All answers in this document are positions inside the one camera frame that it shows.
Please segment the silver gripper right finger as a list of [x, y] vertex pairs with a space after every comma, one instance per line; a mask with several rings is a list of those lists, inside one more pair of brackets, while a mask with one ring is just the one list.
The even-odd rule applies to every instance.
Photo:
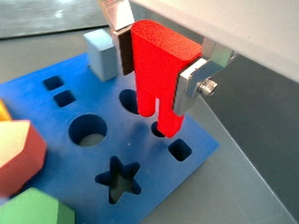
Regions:
[[211, 76], [219, 73], [237, 53], [209, 38], [203, 39], [201, 56], [179, 72], [172, 110], [183, 116], [199, 95], [212, 95], [217, 83]]

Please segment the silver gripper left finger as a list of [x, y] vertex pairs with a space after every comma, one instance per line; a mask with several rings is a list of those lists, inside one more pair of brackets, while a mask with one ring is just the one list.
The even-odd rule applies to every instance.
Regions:
[[128, 0], [97, 0], [100, 9], [110, 29], [112, 42], [122, 75], [134, 70], [130, 28], [134, 17]]

